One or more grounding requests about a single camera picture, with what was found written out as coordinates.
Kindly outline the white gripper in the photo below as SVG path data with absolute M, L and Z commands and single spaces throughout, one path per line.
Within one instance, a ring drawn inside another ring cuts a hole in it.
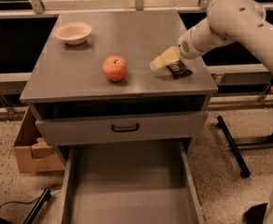
M 171 46 L 162 54 L 157 56 L 151 63 L 150 68 L 156 71 L 171 63 L 180 60 L 181 55 L 187 60 L 193 60 L 204 54 L 199 48 L 201 42 L 201 33 L 197 29 L 190 29 L 181 35 L 178 39 L 178 47 Z

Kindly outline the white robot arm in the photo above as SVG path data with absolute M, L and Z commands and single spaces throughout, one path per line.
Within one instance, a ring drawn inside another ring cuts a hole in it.
M 205 19 L 183 33 L 175 47 L 156 57 L 150 68 L 157 70 L 193 60 L 209 51 L 238 42 L 273 75 L 273 24 L 266 21 L 266 11 L 253 0 L 212 0 Z M 273 224 L 273 188 L 260 221 L 251 218 L 254 206 L 245 213 L 247 224 Z

